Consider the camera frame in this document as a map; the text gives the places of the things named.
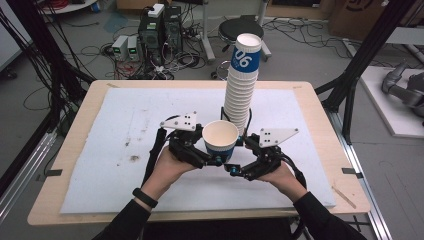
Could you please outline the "blue paper cup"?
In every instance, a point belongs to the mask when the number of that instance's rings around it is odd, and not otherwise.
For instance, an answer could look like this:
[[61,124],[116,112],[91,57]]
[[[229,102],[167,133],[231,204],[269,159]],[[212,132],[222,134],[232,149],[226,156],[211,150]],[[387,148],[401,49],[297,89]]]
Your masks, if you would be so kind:
[[216,120],[203,127],[202,138],[208,154],[221,164],[227,163],[239,138],[237,127],[225,120]]

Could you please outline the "person's dark clothing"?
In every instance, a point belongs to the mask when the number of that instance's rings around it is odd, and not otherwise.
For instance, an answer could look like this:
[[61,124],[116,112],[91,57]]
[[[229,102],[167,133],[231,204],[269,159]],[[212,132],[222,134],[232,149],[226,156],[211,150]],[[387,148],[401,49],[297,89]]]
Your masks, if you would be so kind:
[[283,218],[157,222],[142,240],[291,240],[291,228]]

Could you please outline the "white platform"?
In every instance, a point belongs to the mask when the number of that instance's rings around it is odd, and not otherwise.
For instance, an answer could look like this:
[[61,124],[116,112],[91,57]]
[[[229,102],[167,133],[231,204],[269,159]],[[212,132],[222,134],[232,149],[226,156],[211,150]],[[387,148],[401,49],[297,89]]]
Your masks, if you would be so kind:
[[362,84],[393,136],[424,139],[424,118],[415,115],[399,98],[382,92],[383,79],[390,71],[389,67],[369,66],[361,76]]

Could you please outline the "black wire cup holder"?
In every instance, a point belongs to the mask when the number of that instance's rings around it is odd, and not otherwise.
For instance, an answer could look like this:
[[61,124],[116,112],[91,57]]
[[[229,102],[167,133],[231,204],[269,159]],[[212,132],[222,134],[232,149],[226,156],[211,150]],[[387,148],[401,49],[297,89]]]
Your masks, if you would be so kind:
[[226,110],[224,107],[221,108],[221,119],[234,124],[241,137],[244,137],[247,134],[252,117],[253,113],[251,108],[244,113],[232,112],[230,110]]

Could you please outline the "white foam mat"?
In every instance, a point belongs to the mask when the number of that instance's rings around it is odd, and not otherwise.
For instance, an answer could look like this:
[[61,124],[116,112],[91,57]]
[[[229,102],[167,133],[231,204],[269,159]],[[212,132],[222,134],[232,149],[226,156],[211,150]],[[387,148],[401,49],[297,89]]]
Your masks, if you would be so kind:
[[[70,178],[64,213],[120,211],[140,186],[165,119],[196,113],[205,125],[219,119],[222,89],[111,88],[95,118]],[[296,96],[291,90],[257,89],[252,100],[250,132],[263,128],[294,129],[282,151],[303,172],[307,188],[326,207],[336,200],[313,144]],[[179,178],[160,198],[159,212],[289,209],[292,204],[273,186],[232,177],[221,167],[207,166]]]

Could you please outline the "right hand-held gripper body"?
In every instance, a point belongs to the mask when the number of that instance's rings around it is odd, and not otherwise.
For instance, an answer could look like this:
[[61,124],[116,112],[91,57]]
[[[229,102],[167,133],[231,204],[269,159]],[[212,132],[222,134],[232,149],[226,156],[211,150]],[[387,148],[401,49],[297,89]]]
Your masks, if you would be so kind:
[[281,162],[286,163],[300,179],[300,170],[286,155],[279,144],[298,133],[297,129],[262,128],[258,134],[252,133],[253,144],[250,148],[256,160],[241,168],[242,177],[252,181],[275,171]]

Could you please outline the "white round table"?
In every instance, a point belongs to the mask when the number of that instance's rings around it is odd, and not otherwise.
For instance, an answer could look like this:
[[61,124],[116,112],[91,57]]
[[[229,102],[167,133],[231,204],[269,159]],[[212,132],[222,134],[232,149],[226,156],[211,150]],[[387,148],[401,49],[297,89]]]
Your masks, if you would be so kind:
[[78,11],[87,7],[90,7],[92,4],[97,3],[98,0],[85,0],[83,4],[71,4],[60,8],[53,8],[53,7],[42,7],[40,11],[43,11],[46,14],[62,14],[62,13],[69,13]]

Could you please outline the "grey power supply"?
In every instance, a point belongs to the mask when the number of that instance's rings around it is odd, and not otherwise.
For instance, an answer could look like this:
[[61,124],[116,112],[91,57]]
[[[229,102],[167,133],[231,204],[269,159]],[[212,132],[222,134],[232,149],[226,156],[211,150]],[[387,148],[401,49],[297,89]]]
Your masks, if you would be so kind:
[[128,56],[131,61],[139,61],[139,45],[136,36],[129,36],[127,42]]
[[128,37],[126,35],[119,36],[112,44],[112,50],[115,59],[118,61],[125,61],[128,56]]

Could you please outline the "black computer tower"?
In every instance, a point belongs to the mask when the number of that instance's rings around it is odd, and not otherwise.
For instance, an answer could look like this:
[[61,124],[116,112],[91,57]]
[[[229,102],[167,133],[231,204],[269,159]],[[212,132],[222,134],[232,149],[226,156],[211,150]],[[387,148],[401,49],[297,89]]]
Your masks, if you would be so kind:
[[164,26],[166,43],[173,53],[181,52],[182,27],[181,27],[181,7],[167,6],[164,12]]
[[145,62],[151,65],[162,65],[162,47],[165,41],[162,17],[143,15],[138,33]]

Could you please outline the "grey shelf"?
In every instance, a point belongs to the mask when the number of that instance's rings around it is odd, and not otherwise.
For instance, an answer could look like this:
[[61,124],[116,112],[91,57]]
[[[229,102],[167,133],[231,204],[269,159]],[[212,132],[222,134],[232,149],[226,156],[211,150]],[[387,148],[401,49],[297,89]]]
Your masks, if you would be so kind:
[[424,45],[424,28],[397,27],[386,42],[390,44]]

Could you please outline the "stack of white paper cups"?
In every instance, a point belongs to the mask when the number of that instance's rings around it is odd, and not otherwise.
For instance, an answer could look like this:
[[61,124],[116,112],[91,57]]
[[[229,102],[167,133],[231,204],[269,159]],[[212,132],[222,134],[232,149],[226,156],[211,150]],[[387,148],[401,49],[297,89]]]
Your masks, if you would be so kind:
[[250,103],[259,74],[262,40],[250,33],[236,38],[224,100],[226,118],[243,135],[249,117]]

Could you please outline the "wooden table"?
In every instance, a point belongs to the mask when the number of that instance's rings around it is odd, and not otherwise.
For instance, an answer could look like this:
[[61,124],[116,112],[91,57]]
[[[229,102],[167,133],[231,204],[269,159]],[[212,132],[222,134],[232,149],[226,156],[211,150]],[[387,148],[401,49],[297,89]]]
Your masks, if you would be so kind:
[[[107,91],[111,88],[106,83],[112,83],[120,88],[189,88],[189,89],[222,89],[223,81],[193,81],[193,80],[98,80],[91,84],[87,95],[75,117],[75,120],[59,150],[52,170],[62,169],[60,176],[48,177],[28,216],[31,225],[57,225],[109,222],[117,212],[112,213],[64,213],[61,210],[76,162],[82,153],[85,141],[91,127],[103,104]],[[323,107],[308,82],[293,81],[259,81],[257,89],[279,89],[294,92],[317,154],[320,158],[327,180],[337,187],[357,208],[353,209],[333,189],[336,200],[334,207],[327,207],[334,214],[367,213],[370,210],[364,190],[355,175],[343,174],[342,168],[352,168],[338,137],[330,124]],[[153,220],[197,220],[197,219],[227,219],[227,218],[260,218],[290,216],[294,212],[289,209],[248,209],[248,210],[215,210],[215,211],[176,211],[159,212],[155,208]]]

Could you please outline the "aluminium rail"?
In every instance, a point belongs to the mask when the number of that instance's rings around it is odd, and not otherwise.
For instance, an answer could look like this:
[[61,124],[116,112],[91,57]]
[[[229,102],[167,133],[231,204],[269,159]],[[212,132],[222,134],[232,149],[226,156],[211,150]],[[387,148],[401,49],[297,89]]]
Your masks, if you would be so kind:
[[377,240],[393,240],[385,219],[379,209],[378,203],[374,197],[371,187],[367,181],[365,172],[361,166],[360,160],[355,152],[354,147],[348,143],[345,137],[342,135],[342,120],[338,113],[326,112],[327,117],[334,131],[338,137],[338,140],[347,155],[347,158],[354,169],[355,175],[359,180],[359,183],[364,190],[365,196],[370,203],[370,211],[367,213],[368,221],[374,232]]
[[22,155],[22,166],[0,197],[0,225],[5,221],[18,198],[28,186],[56,139],[56,131],[45,133],[38,141],[30,144],[29,152]]

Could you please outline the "grey desk leg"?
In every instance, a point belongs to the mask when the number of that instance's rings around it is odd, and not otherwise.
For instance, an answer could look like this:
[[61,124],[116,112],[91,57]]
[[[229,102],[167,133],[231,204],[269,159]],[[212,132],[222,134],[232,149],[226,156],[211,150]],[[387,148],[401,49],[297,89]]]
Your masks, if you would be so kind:
[[212,64],[215,61],[215,54],[213,52],[208,36],[208,4],[209,0],[202,0],[202,31],[200,33],[200,36],[202,47],[206,54],[207,63]]
[[[260,0],[258,15],[257,15],[257,23],[260,26],[263,26],[265,15],[266,15],[266,9],[268,5],[269,0]],[[267,62],[269,58],[272,56],[271,51],[269,50],[268,46],[265,42],[262,42],[262,48],[261,48],[262,55],[264,57],[264,61]]]

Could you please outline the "black tape piece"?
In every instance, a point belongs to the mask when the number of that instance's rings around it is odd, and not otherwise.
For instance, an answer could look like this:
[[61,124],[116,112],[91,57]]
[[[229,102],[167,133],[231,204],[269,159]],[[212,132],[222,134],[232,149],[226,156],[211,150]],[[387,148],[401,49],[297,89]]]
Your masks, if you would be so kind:
[[361,172],[356,172],[354,168],[342,168],[343,174],[355,175],[357,179],[362,179],[364,176]]
[[60,176],[62,174],[62,169],[48,170],[45,173],[39,174],[36,177],[36,180],[39,182],[44,182],[48,177]]

